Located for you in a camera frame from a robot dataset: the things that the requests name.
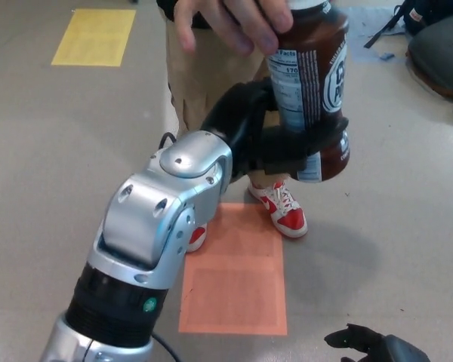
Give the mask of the robot left black hand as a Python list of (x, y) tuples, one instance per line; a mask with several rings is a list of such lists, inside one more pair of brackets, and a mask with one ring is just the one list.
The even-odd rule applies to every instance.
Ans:
[(321, 181), (345, 169), (350, 159), (347, 118), (328, 116), (300, 132), (279, 125), (264, 127), (265, 114), (276, 109), (271, 80), (264, 78), (235, 84), (203, 121), (201, 129), (219, 136), (232, 152), (230, 182), (258, 170), (313, 182), (317, 155)]

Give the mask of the person's right hand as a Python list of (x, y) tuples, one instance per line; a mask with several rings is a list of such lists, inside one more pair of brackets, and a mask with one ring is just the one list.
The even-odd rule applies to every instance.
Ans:
[(174, 23), (183, 49), (196, 49), (193, 18), (201, 14), (220, 40), (236, 53), (247, 56), (258, 49), (265, 55), (276, 52), (278, 35), (293, 26), (286, 1), (178, 1)]

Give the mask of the robot right black hand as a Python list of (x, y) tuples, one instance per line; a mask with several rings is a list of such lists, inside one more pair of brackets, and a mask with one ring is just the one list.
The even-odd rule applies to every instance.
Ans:
[(347, 324), (343, 330), (328, 334), (324, 340), (332, 348), (350, 348), (365, 354), (360, 361), (373, 361), (373, 347), (380, 345), (384, 335), (357, 324)]

